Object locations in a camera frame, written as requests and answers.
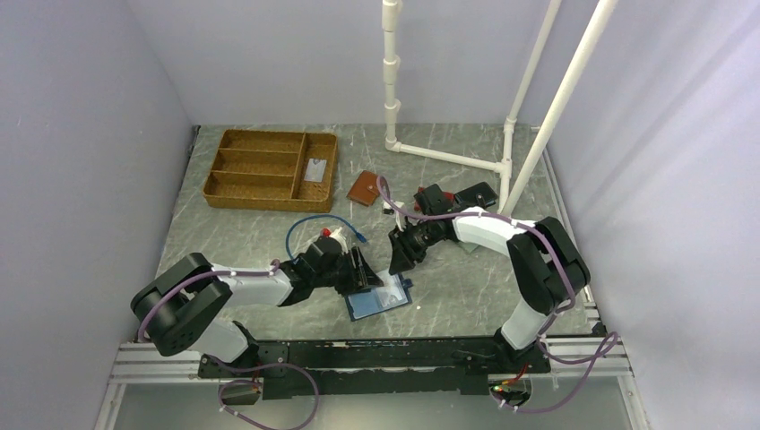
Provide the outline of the blue leather card holder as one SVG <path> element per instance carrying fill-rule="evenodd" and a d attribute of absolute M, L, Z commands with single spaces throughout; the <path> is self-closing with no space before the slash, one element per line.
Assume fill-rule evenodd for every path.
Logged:
<path fill-rule="evenodd" d="M 349 318 L 352 322 L 381 314 L 412 303 L 410 289 L 411 279 L 401 273 L 391 275 L 388 270 L 378 274 L 384 283 L 380 287 L 349 295 L 345 299 Z"/>

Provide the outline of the white credit card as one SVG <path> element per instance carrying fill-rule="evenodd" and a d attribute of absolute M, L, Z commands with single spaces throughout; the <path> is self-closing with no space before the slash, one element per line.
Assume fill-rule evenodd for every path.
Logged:
<path fill-rule="evenodd" d="M 304 169 L 303 180 L 310 183 L 322 183 L 326 168 L 326 159 L 309 158 Z"/>

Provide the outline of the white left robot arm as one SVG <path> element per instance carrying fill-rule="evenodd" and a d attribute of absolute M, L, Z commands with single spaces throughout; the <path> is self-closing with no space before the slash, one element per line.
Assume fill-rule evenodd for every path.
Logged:
<path fill-rule="evenodd" d="M 318 288 L 346 297 L 383 286 L 358 247 L 336 236 L 320 236 L 287 261 L 264 269 L 231 268 L 191 253 L 162 273 L 132 299 L 140 342 L 152 343 L 164 357 L 186 350 L 213 356 L 236 376 L 256 367 L 256 341 L 239 322 L 220 313 L 243 305 L 285 307 L 310 298 Z"/>

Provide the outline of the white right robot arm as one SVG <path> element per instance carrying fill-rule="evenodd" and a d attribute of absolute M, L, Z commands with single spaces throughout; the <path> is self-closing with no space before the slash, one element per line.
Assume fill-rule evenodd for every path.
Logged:
<path fill-rule="evenodd" d="M 592 279 L 573 240 L 554 217 L 523 221 L 489 211 L 497 195 L 485 182 L 458 193 L 430 185 L 419 189 L 414 200 L 419 214 L 397 211 L 397 225 L 388 235 L 390 272 L 414 269 L 424 261 L 429 247 L 445 240 L 482 246 L 507 256 L 521 298 L 497 330 L 493 351 L 499 368 L 518 370 L 527 362 L 528 348 L 548 328 L 551 317 L 574 307 L 577 294 Z"/>

